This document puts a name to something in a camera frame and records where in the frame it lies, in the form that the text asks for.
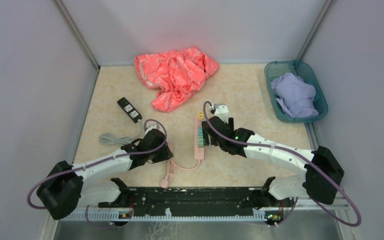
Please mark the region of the green plug adapter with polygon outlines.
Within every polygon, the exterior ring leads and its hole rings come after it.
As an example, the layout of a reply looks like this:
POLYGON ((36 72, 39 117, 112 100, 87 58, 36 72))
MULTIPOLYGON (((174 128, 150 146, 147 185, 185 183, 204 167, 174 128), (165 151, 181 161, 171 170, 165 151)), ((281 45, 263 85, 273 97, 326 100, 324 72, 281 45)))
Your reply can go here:
POLYGON ((203 141, 198 141, 197 142, 197 147, 198 148, 204 148, 205 147, 205 143, 203 141))
POLYGON ((203 141, 204 141, 203 136, 202 136, 202 135, 198 135, 198 136, 197 136, 197 141, 198 141, 198 142, 203 142, 203 141))

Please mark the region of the pink power strip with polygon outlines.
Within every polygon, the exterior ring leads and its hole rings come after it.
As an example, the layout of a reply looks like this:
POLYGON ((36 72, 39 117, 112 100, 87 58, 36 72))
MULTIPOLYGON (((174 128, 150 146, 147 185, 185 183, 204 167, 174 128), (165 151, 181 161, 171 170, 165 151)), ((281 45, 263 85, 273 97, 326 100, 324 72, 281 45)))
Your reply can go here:
POLYGON ((205 158, 204 149, 204 133, 202 128, 202 122, 204 120, 204 113, 198 112, 194 118, 194 159, 202 161, 205 158))

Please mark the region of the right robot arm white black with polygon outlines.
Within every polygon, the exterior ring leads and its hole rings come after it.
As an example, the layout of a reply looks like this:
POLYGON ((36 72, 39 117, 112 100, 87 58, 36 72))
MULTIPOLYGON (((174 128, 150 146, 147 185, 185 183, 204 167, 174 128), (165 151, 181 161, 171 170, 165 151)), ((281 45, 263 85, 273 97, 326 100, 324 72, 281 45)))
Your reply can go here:
POLYGON ((300 149, 276 143, 246 128, 233 128, 214 116, 202 122, 202 130, 216 146, 230 154, 248 159, 267 161, 294 174, 288 177, 269 177, 261 199, 267 206, 292 197, 309 197, 318 203, 332 205, 337 187, 345 172, 327 147, 316 150, 300 149))

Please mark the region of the yellow plug adapter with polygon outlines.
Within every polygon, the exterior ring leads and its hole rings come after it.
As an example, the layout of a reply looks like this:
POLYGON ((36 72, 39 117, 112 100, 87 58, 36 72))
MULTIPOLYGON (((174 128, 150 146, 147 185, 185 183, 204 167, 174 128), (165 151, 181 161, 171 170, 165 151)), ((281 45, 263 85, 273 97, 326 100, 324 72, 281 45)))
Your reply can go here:
POLYGON ((203 120, 205 117, 204 117, 204 113, 202 111, 198 112, 198 115, 197 115, 197 118, 199 120, 203 120))

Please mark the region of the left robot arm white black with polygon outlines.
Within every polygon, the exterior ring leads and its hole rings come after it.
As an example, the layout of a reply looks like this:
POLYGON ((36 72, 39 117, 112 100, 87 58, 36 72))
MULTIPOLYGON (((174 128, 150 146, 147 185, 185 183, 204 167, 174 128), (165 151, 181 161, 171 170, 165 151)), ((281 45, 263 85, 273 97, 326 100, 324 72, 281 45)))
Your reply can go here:
POLYGON ((144 138, 98 159, 79 164, 57 163, 36 195, 54 220, 67 217, 78 207, 129 208, 133 193, 115 175, 173 156, 166 135, 151 129, 144 138))

